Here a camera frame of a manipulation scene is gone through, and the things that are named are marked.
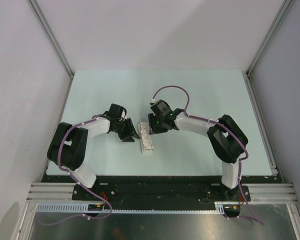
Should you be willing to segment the white geometric glasses case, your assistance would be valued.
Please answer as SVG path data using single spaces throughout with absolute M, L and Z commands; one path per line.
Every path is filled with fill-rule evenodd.
M 140 147 L 143 154 L 150 153 L 154 150 L 153 139 L 150 133 L 150 126 L 147 122 L 138 124 L 138 132 L 140 136 Z

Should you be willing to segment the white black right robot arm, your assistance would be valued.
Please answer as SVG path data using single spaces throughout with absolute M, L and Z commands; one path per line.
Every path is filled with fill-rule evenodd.
M 216 156 L 222 161 L 221 196 L 232 201 L 239 194 L 237 185 L 241 180 L 240 162 L 249 157 L 246 146 L 248 138 L 233 118 L 223 115 L 217 121 L 186 113 L 184 109 L 172 110 L 164 100 L 150 102 L 152 113 L 148 114 L 150 133 L 161 134 L 170 130 L 188 131 L 207 137 Z

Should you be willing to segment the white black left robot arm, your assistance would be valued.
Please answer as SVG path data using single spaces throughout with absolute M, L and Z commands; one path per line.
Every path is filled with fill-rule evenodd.
M 84 186 L 83 194 L 90 200 L 100 196 L 101 188 L 95 184 L 97 177 L 85 163 L 87 143 L 111 132 L 124 143 L 140 139 L 131 118 L 127 117 L 127 110 L 113 103 L 109 110 L 89 120 L 76 124 L 59 123 L 47 151 L 48 160 L 70 175 L 78 185 Z

